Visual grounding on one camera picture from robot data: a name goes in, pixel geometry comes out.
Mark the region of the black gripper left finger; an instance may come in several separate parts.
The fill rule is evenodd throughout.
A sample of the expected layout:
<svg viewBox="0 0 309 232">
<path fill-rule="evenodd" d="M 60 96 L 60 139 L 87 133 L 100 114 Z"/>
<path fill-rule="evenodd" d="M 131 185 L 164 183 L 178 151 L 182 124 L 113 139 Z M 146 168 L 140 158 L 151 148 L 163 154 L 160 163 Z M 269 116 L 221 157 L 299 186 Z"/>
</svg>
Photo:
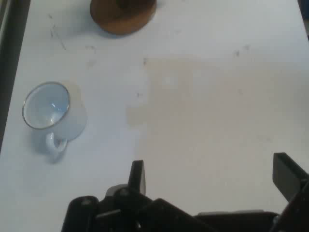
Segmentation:
<svg viewBox="0 0 309 232">
<path fill-rule="evenodd" d="M 144 162 L 132 163 L 128 183 L 102 201 L 72 200 L 63 232 L 208 232 L 210 227 L 170 203 L 145 195 Z"/>
</svg>

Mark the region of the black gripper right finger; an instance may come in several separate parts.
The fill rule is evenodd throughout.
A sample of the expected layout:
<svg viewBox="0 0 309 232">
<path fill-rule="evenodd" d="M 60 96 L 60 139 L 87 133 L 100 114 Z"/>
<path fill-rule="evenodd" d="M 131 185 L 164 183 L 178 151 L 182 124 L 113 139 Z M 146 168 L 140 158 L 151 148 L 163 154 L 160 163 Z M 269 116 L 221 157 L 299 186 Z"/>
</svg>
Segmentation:
<svg viewBox="0 0 309 232">
<path fill-rule="evenodd" d="M 275 153 L 272 180 L 288 204 L 274 219 L 270 231 L 307 232 L 309 230 L 309 174 L 286 153 Z"/>
</svg>

